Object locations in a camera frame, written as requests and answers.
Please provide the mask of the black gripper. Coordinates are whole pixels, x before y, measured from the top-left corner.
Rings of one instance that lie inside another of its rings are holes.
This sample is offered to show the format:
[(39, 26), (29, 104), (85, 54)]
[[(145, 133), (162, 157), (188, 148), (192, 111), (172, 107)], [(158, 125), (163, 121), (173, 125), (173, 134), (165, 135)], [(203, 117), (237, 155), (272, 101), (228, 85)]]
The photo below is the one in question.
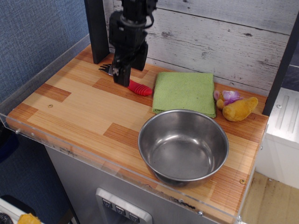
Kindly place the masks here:
[(114, 82), (128, 87), (131, 67), (142, 71), (144, 69), (148, 44), (147, 32), (142, 26), (128, 23), (122, 16), (122, 11), (115, 11), (109, 18), (109, 43), (115, 48), (112, 61)]

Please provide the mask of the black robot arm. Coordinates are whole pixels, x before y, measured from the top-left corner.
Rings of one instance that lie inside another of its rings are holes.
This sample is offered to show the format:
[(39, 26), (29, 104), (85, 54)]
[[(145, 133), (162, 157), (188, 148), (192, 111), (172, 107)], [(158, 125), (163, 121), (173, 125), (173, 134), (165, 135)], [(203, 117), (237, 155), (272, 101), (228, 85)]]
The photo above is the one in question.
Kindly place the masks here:
[(146, 29), (154, 23), (156, 0), (123, 0), (109, 18), (109, 43), (114, 47), (114, 82), (128, 87), (131, 69), (143, 70), (148, 54)]

